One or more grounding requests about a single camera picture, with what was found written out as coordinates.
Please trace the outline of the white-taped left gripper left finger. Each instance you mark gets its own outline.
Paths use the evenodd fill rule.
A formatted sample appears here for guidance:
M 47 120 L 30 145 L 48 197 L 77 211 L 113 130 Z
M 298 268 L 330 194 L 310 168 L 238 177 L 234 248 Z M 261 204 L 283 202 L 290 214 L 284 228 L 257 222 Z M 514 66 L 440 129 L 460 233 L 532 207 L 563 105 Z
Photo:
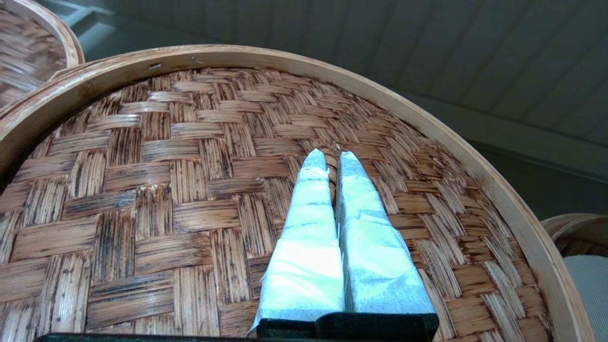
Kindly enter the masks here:
M 344 272 L 322 150 L 298 171 L 284 227 L 261 278 L 252 329 L 263 319 L 316 321 L 343 312 Z

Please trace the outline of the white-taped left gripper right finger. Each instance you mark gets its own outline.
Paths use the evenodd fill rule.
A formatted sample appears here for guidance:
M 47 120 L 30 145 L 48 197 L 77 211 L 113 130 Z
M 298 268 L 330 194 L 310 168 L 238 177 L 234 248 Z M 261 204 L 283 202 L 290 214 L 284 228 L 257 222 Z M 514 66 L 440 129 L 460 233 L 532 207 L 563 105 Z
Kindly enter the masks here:
M 356 314 L 416 315 L 426 328 L 439 319 L 404 238 L 351 151 L 337 169 L 336 225 L 345 279 L 345 309 Z

